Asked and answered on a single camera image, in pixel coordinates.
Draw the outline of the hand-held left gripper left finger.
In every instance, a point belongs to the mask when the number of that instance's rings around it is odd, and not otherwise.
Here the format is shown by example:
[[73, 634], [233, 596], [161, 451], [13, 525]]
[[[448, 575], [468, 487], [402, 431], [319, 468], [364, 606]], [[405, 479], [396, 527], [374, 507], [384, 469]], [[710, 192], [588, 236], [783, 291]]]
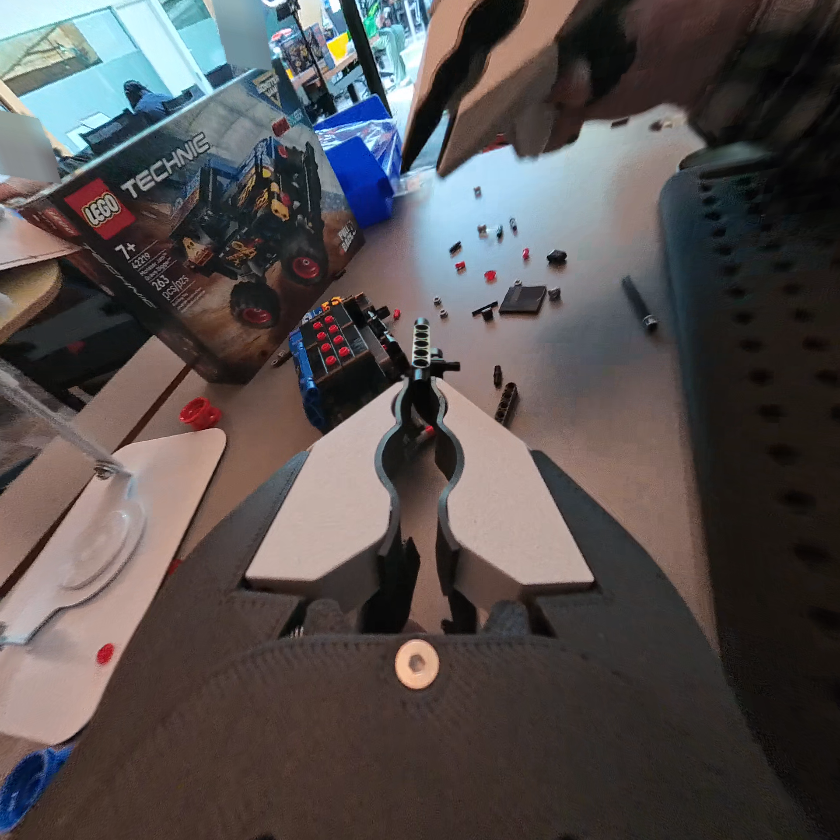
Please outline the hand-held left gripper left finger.
[[373, 595], [377, 555], [392, 525], [392, 493], [375, 468], [395, 425], [392, 385], [307, 452], [245, 573], [255, 588], [287, 595]]

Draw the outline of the flame-printed toy truck model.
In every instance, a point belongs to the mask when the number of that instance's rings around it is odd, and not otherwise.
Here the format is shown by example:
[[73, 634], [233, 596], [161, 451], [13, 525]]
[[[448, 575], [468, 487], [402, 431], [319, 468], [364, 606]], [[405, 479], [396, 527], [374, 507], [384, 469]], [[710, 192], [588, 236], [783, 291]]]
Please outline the flame-printed toy truck model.
[[288, 337], [303, 412], [326, 434], [399, 382], [409, 360], [391, 312], [361, 293], [310, 310]]

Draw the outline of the black toy beam with holes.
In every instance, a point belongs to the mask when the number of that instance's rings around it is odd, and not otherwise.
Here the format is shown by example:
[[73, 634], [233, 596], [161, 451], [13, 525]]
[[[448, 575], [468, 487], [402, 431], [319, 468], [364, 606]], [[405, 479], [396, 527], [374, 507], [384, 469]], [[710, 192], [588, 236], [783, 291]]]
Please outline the black toy beam with holes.
[[461, 365], [457, 361], [446, 360], [442, 352], [432, 345], [431, 328], [425, 318], [417, 318], [413, 325], [411, 368], [408, 374], [410, 382], [429, 382], [432, 378], [443, 377], [449, 372], [459, 372]]

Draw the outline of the building instruction booklet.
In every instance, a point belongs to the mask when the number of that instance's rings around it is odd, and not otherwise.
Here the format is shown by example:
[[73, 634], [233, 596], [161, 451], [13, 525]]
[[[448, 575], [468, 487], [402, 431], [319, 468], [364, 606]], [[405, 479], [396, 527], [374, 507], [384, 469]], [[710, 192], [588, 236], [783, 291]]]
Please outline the building instruction booklet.
[[21, 216], [5, 210], [1, 217], [1, 271], [59, 259], [78, 246], [41, 230]]

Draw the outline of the grey desk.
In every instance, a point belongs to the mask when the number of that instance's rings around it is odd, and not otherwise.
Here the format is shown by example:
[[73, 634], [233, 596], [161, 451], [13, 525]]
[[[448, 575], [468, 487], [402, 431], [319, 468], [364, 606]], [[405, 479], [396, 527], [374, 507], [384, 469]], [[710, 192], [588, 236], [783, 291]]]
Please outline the grey desk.
[[[678, 163], [701, 148], [677, 106], [659, 107], [613, 128], [589, 122], [572, 146], [536, 161], [511, 149], [481, 154], [395, 202], [393, 217], [364, 235], [362, 250], [329, 295], [365, 292], [378, 306], [402, 309], [394, 330], [410, 340], [427, 317], [434, 346], [461, 363], [447, 376], [486, 413], [499, 397], [499, 364], [516, 382], [511, 431], [539, 449], [609, 511], [659, 564], [717, 645], [697, 483], [686, 426], [658, 196]], [[474, 186], [481, 186], [476, 199]], [[509, 218], [518, 222], [518, 233]], [[487, 225], [488, 236], [477, 234]], [[497, 240], [498, 225], [505, 228]], [[460, 241], [455, 256], [449, 247]], [[522, 249], [530, 248], [530, 260]], [[564, 266], [547, 254], [566, 251]], [[456, 272], [455, 262], [466, 269]], [[497, 281], [486, 283], [484, 272]], [[659, 321], [646, 335], [621, 289], [630, 276]], [[472, 318], [501, 299], [517, 278], [560, 287], [537, 317]], [[441, 297], [448, 318], [433, 304]], [[264, 480], [318, 436], [301, 409], [291, 363], [267, 361], [247, 385], [205, 382], [195, 372], [151, 416], [139, 440], [185, 432], [182, 407], [204, 396], [221, 408], [227, 446], [182, 545], [182, 559]], [[434, 567], [434, 498], [443, 478], [426, 446], [399, 475], [403, 535], [421, 556], [411, 619], [437, 632], [449, 618]]]

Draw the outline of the person's right hand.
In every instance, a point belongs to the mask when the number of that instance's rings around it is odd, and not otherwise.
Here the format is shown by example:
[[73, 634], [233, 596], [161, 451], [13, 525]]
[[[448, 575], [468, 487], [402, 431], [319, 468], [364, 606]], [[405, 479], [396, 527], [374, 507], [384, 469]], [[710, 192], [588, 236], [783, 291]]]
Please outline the person's right hand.
[[632, 2], [627, 22], [637, 36], [636, 59], [607, 99], [610, 110], [597, 121], [629, 118], [663, 104], [693, 108], [720, 74], [759, 5]]

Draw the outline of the black pole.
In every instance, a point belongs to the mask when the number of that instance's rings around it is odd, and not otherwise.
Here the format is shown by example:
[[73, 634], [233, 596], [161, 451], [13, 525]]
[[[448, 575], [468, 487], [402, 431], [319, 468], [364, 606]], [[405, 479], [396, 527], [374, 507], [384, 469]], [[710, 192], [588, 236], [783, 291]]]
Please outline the black pole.
[[363, 18], [356, 1], [340, 1], [343, 16], [352, 36], [352, 41], [360, 66], [363, 70], [366, 86], [371, 94], [377, 96], [385, 110], [392, 114], [385, 88], [375, 63], [373, 50], [368, 35], [364, 29]]

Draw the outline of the clear plastic bag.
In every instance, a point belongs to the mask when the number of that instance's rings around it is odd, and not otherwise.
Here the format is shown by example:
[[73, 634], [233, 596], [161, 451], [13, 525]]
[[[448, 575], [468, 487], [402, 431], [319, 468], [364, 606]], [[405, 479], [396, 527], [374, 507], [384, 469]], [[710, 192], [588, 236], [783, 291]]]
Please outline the clear plastic bag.
[[318, 128], [316, 134], [346, 193], [384, 181], [396, 193], [401, 181], [402, 140], [392, 119], [352, 119]]

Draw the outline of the blue storage bin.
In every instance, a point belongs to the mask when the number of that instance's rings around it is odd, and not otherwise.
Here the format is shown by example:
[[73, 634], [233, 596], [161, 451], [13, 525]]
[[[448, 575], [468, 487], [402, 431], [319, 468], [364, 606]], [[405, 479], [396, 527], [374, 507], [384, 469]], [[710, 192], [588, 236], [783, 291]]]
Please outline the blue storage bin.
[[369, 228], [390, 219], [403, 142], [381, 98], [370, 95], [320, 120], [314, 130], [358, 224]]

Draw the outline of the white book stand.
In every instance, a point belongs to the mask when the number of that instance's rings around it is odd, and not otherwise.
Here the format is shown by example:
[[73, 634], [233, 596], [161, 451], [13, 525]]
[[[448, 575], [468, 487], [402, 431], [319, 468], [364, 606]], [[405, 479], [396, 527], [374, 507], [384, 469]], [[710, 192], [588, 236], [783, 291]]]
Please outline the white book stand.
[[164, 581], [227, 442], [138, 440], [187, 373], [150, 339], [2, 494], [2, 743], [78, 735]]

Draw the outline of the black flat square toy panel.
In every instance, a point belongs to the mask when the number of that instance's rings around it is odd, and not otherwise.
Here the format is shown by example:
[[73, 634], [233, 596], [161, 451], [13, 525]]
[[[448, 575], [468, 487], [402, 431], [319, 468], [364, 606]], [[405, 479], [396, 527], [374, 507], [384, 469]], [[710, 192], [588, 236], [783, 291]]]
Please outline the black flat square toy panel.
[[540, 313], [548, 289], [544, 285], [515, 285], [507, 290], [498, 312], [501, 316], [536, 316]]

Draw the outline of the short black axle with stop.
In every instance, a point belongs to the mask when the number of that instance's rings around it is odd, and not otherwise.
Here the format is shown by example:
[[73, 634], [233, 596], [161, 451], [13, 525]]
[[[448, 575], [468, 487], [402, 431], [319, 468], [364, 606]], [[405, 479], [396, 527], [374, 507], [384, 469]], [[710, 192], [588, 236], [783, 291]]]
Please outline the short black axle with stop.
[[635, 317], [638, 321], [640, 321], [643, 330], [647, 334], [654, 334], [658, 330], [658, 320], [646, 303], [646, 300], [643, 298], [632, 277], [623, 277], [621, 280], [621, 286], [626, 299], [628, 300]]

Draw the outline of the dark perforated panel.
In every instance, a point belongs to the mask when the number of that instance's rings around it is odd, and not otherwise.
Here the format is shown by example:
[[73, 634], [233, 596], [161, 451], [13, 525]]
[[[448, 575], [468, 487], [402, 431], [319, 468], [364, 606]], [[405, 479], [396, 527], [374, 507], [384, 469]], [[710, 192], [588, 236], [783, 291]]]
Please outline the dark perforated panel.
[[839, 821], [838, 192], [698, 166], [659, 197], [721, 656], [820, 838]]

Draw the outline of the toy truck set box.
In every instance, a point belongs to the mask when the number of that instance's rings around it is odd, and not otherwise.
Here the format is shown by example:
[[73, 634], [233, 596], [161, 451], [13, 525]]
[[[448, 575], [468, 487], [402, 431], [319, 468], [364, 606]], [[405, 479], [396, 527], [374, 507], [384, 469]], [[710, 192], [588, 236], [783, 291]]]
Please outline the toy truck set box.
[[245, 384], [364, 244], [281, 70], [249, 70], [18, 206], [211, 383]]

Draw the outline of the blue toy wheel rim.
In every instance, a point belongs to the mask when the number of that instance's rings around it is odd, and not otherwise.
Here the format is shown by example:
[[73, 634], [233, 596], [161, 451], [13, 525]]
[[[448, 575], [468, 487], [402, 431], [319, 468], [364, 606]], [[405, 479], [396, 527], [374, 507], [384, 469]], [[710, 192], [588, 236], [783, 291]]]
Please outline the blue toy wheel rim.
[[33, 751], [14, 766], [1, 789], [2, 833], [9, 833], [24, 819], [69, 759], [74, 747], [71, 743]]

